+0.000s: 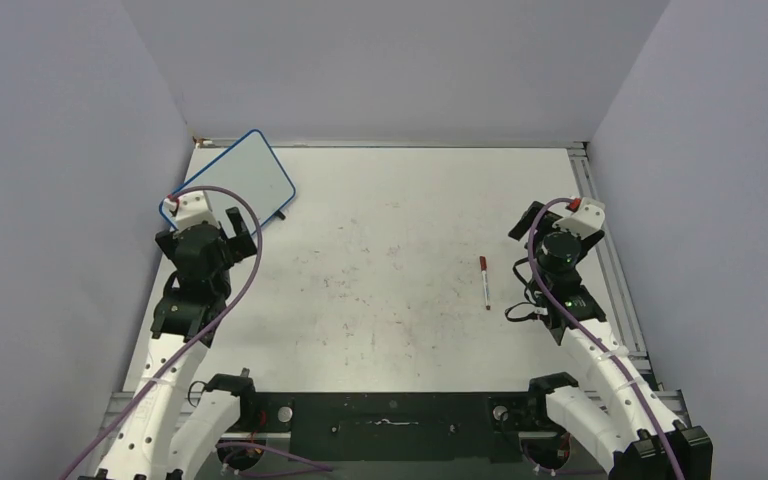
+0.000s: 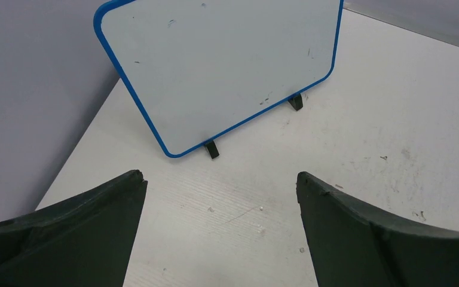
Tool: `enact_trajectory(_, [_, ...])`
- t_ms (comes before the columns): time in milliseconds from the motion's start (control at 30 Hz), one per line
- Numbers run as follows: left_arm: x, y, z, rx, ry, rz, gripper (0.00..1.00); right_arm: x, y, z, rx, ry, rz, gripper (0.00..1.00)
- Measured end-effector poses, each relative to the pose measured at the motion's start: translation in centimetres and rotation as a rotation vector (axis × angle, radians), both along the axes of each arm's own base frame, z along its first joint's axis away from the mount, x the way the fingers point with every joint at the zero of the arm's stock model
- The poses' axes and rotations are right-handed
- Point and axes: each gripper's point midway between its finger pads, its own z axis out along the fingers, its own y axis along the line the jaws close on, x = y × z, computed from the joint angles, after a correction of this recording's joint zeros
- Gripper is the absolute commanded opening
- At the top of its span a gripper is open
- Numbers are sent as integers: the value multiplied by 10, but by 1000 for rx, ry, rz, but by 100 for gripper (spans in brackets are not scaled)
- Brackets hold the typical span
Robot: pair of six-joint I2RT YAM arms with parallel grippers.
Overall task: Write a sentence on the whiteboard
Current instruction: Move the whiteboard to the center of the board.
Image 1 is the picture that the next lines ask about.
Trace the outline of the red capped whiteboard marker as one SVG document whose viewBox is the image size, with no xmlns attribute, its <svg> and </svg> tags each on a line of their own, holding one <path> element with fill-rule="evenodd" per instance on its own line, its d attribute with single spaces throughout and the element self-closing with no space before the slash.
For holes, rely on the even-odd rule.
<svg viewBox="0 0 768 480">
<path fill-rule="evenodd" d="M 491 306 L 490 291 L 489 291 L 488 264 L 487 264 L 487 258 L 485 256 L 479 257 L 479 265 L 480 265 L 480 272 L 482 277 L 484 305 L 485 305 L 485 309 L 487 311 L 490 311 L 492 309 L 492 306 Z"/>
</svg>

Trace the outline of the blue framed whiteboard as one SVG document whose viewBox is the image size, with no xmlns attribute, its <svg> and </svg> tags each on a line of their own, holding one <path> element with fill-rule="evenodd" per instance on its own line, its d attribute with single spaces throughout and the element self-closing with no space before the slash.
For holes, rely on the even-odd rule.
<svg viewBox="0 0 768 480">
<path fill-rule="evenodd" d="M 295 184 L 261 131 L 254 129 L 233 142 L 198 147 L 191 156 L 183 183 L 175 192 L 205 185 L 234 192 L 266 225 L 296 196 Z"/>
</svg>

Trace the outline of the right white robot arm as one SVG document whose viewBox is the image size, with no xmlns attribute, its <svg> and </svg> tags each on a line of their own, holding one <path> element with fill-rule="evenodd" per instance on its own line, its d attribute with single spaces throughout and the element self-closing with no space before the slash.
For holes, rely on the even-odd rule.
<svg viewBox="0 0 768 480">
<path fill-rule="evenodd" d="M 544 325 L 572 360 L 570 371 L 533 378 L 529 421 L 573 437 L 611 479 L 709 479 L 713 443 L 674 413 L 633 365 L 583 283 L 579 263 L 605 236 L 602 203 L 588 197 L 533 202 L 510 238 L 527 250 L 525 320 Z"/>
</svg>

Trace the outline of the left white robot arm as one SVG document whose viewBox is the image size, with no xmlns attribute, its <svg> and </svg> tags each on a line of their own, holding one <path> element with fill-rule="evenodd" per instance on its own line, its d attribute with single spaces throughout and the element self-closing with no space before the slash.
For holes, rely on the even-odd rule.
<svg viewBox="0 0 768 480">
<path fill-rule="evenodd" d="M 243 210 L 225 212 L 227 234 L 211 210 L 160 232 L 156 242 L 174 270 L 155 306 L 144 376 L 132 400 L 100 434 L 116 437 L 96 479 L 168 479 L 184 470 L 170 464 L 174 429 L 190 382 L 209 351 L 215 330 L 243 295 L 232 291 L 230 271 L 244 259 L 261 260 L 262 234 Z"/>
</svg>

